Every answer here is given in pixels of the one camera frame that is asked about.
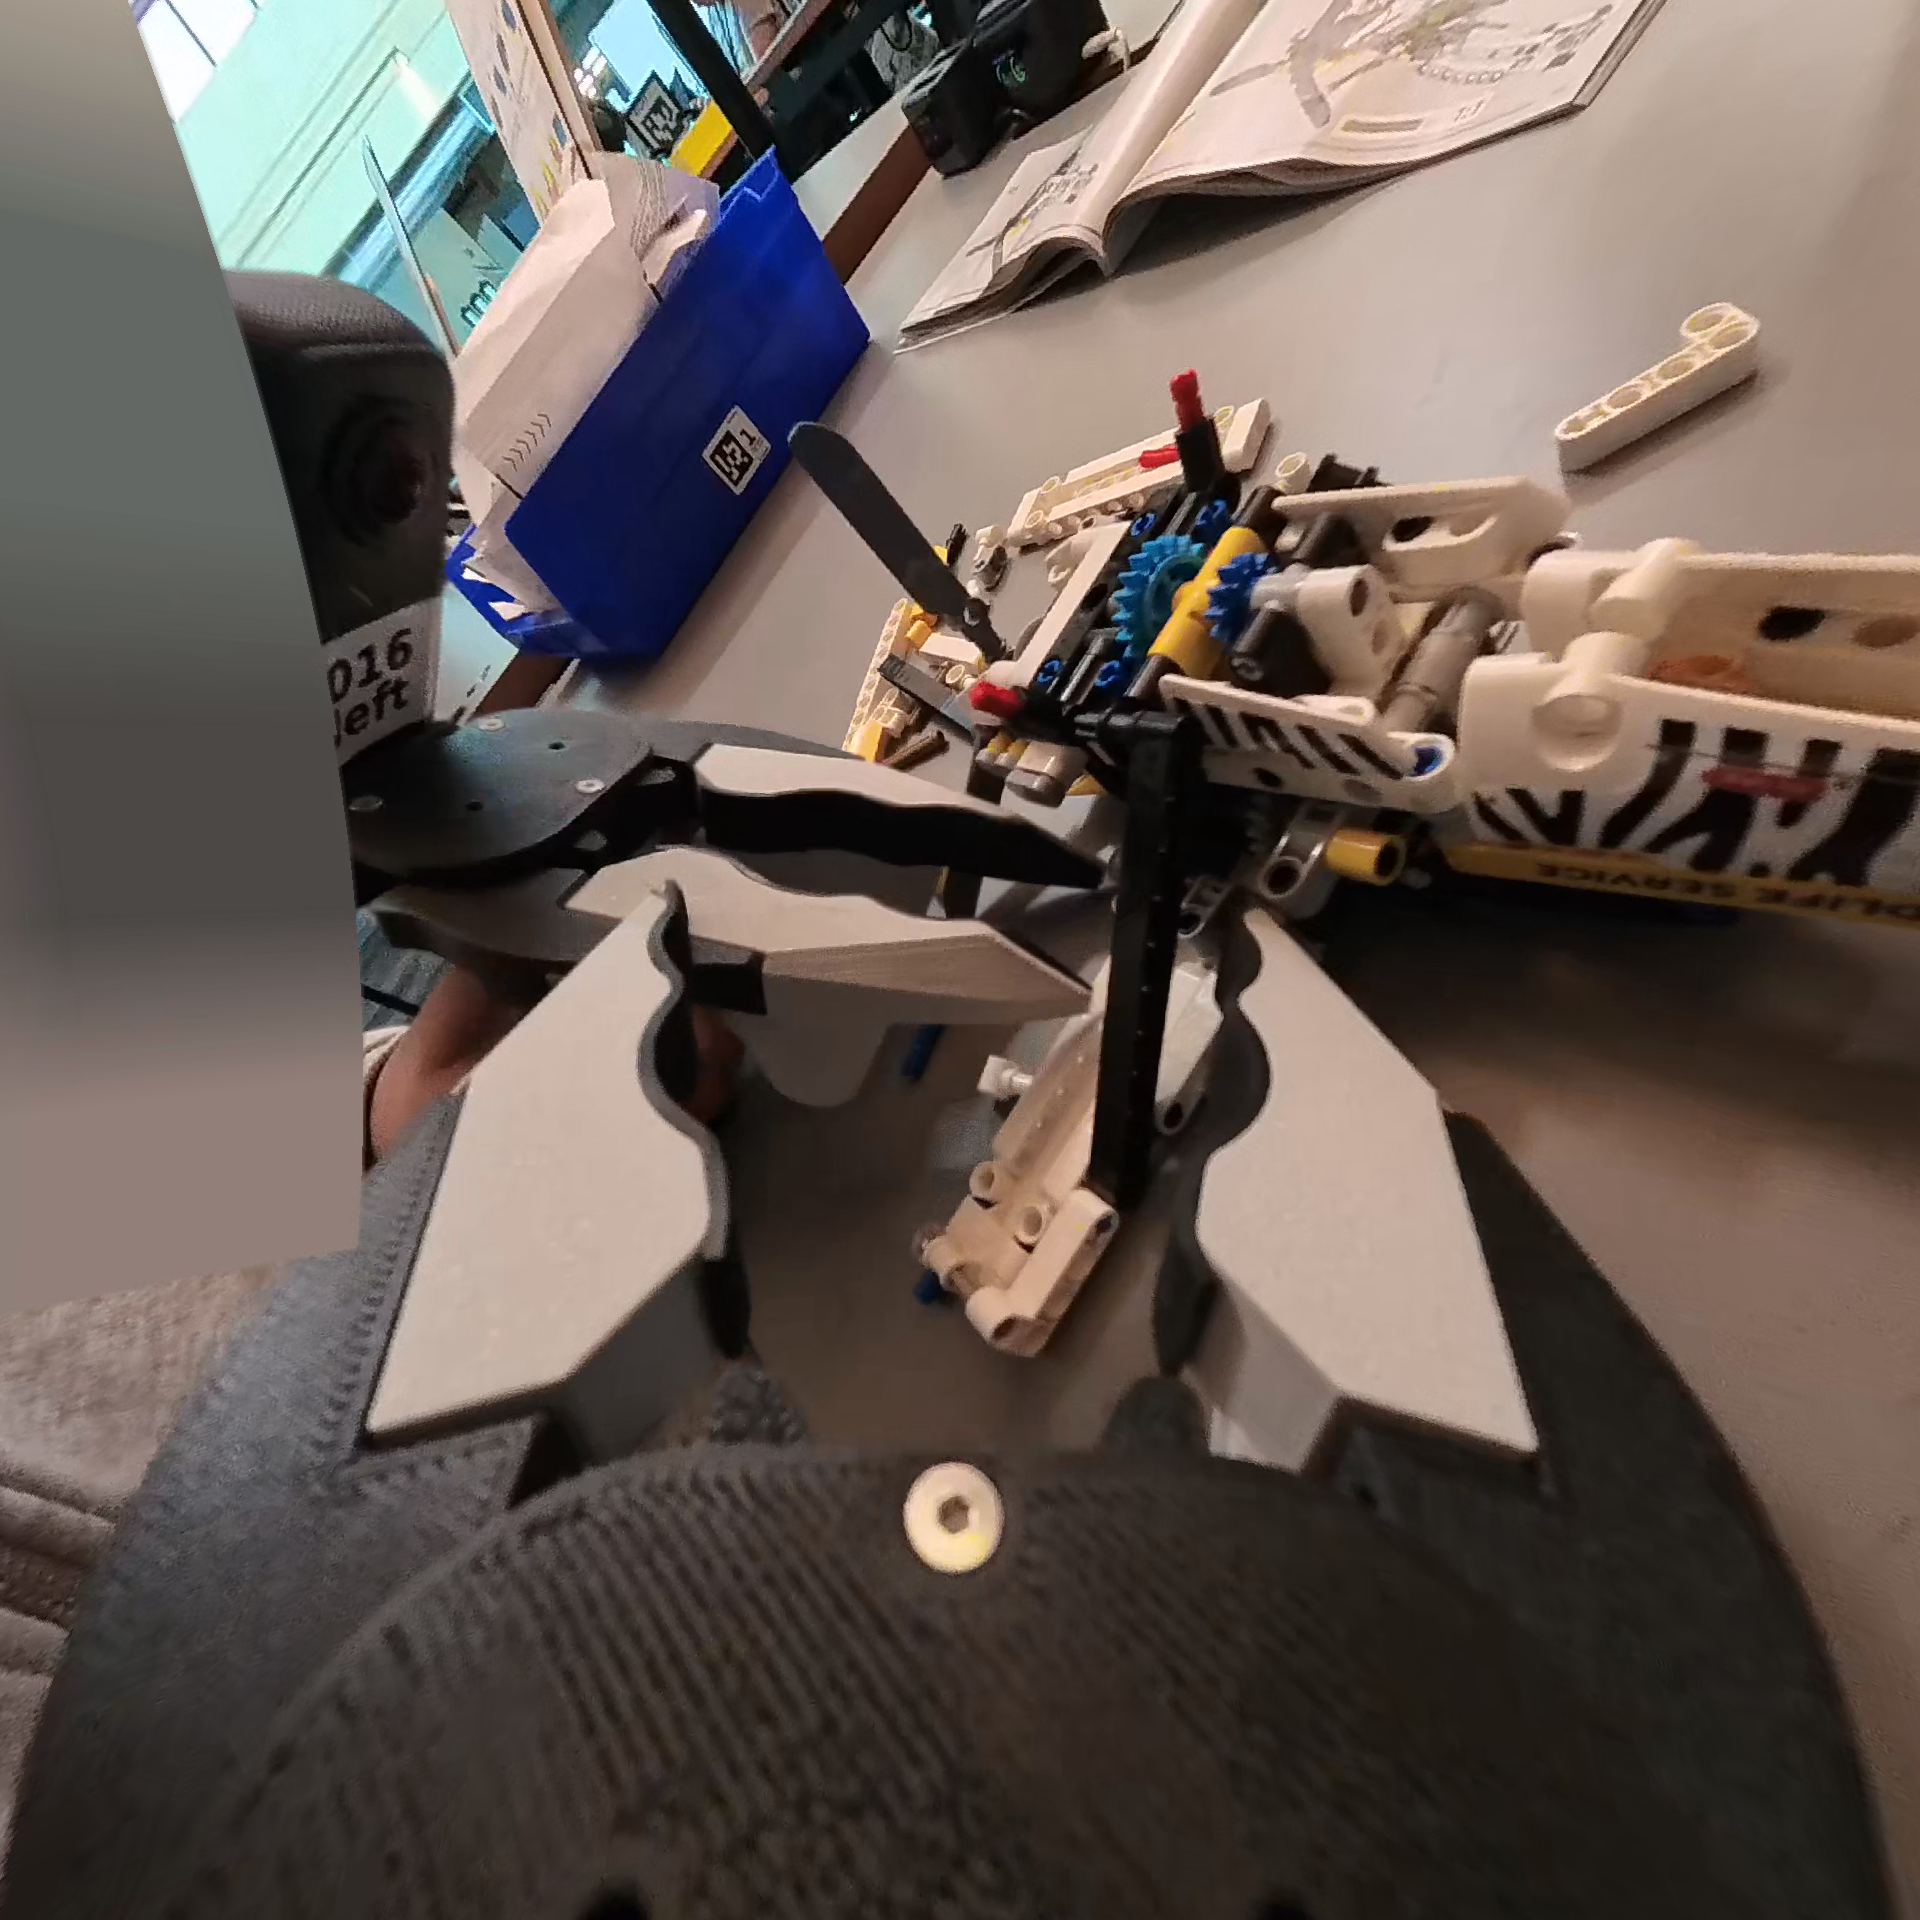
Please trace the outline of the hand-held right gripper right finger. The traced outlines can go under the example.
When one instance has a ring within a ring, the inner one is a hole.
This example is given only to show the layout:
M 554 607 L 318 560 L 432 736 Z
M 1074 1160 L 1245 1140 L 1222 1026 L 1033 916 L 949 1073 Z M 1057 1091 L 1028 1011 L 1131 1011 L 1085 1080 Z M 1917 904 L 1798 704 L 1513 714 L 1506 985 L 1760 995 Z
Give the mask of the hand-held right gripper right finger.
M 1539 1450 L 1434 1085 L 1294 932 L 1243 909 L 1171 1200 L 1161 1371 L 1211 1450 L 1310 1473 L 1355 1425 Z

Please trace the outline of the white bent lego beam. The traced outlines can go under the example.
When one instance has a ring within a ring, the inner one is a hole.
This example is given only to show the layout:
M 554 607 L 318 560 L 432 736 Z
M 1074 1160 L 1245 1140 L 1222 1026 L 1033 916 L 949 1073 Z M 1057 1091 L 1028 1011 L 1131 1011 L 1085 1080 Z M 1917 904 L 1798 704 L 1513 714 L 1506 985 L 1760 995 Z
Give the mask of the white bent lego beam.
M 1685 316 L 1650 369 L 1584 402 L 1552 433 L 1561 474 L 1584 474 L 1747 385 L 1760 371 L 1760 321 L 1738 304 Z

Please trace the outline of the white lego beam assembly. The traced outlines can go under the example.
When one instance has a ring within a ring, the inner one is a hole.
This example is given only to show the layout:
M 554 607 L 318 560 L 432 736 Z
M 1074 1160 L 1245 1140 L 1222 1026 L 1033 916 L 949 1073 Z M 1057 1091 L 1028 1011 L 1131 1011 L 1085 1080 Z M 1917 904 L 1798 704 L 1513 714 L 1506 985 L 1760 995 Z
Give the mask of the white lego beam assembly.
M 1243 479 L 1254 467 L 1270 425 L 1266 397 L 1214 411 L 1225 474 Z M 1096 522 L 1137 519 L 1181 488 L 1185 461 L 1174 441 L 1140 439 L 1028 490 L 1003 528 L 1003 544 L 1024 553 L 1070 539 Z

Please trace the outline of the white poster board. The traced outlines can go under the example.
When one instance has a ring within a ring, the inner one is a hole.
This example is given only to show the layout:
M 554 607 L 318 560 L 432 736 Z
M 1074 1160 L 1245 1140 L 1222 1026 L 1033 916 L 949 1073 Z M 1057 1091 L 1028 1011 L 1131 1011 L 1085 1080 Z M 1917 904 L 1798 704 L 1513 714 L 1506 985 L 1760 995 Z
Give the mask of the white poster board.
M 465 59 L 536 221 L 602 172 L 604 148 L 546 2 L 445 2 Z

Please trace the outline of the blue plastic bin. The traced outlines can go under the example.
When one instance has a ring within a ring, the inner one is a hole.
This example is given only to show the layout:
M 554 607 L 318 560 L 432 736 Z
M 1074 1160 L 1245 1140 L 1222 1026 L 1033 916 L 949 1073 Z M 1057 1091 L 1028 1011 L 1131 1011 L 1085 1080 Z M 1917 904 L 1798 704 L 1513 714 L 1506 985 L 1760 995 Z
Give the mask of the blue plastic bin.
M 470 522 L 449 585 L 536 657 L 646 666 L 677 637 L 872 344 L 769 153 L 523 498 Z

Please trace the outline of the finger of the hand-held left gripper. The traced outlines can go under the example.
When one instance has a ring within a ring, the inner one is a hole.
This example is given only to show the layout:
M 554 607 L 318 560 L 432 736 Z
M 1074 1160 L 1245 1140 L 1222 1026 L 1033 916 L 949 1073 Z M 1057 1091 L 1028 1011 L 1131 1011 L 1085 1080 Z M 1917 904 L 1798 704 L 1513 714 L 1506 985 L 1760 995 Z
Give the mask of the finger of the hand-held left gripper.
M 715 744 L 691 780 L 704 842 L 726 852 L 845 852 L 1073 891 L 1104 881 L 1049 827 L 864 760 Z
M 1089 1008 L 1076 975 L 986 922 L 794 891 L 706 848 L 604 868 L 568 907 L 622 922 L 662 882 L 680 887 L 696 941 L 758 955 L 761 1011 L 726 1019 L 772 1089 L 802 1107 L 848 1105 L 894 1026 L 1003 1026 Z

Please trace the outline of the lego instruction booklet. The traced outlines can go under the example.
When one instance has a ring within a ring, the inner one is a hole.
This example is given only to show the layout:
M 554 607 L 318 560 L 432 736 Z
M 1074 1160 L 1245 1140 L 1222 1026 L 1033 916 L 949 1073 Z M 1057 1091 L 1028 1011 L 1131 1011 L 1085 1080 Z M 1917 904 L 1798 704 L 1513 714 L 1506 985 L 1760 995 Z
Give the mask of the lego instruction booklet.
M 1582 111 L 1658 2 L 1180 4 L 1090 129 L 1028 153 L 901 325 L 942 341 L 1081 271 L 1172 200 L 1317 197 Z

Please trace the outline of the lego helicopter model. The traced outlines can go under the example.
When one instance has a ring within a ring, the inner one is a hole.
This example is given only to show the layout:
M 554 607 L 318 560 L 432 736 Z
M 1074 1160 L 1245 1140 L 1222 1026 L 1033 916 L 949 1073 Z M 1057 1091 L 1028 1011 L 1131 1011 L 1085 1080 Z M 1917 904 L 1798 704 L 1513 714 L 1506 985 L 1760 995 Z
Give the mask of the lego helicopter model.
M 1118 889 L 1096 1008 L 1027 1082 L 923 1292 L 1037 1355 L 1147 1172 L 1146 1051 L 1196 1017 L 1233 912 L 1452 874 L 1825 922 L 1916 922 L 1916 559 L 1588 549 L 1526 479 L 1389 488 L 1292 456 L 1225 474 L 1194 373 L 1185 488 L 1010 552 L 933 546 L 848 439 L 789 451 L 904 599 L 986 671 L 970 796 L 1090 796 Z

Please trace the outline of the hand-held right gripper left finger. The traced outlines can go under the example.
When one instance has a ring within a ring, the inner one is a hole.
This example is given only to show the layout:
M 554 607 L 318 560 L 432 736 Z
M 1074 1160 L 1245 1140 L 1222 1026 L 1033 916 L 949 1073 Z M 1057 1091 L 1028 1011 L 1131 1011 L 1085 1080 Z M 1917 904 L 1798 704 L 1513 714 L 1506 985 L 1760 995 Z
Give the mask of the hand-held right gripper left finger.
M 368 1402 L 382 1447 L 544 1416 L 638 1451 L 741 1355 L 752 1289 L 713 1131 L 683 1108 L 680 884 L 641 906 L 473 1069 Z

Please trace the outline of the person's left hand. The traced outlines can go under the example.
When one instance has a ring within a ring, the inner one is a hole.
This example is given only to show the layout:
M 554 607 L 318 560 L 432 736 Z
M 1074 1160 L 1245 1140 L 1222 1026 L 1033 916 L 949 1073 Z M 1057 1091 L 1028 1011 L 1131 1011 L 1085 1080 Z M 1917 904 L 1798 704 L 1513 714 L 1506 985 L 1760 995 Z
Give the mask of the person's left hand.
M 530 1011 L 525 997 L 449 968 L 410 1021 L 364 1037 L 364 1170 L 458 1091 Z

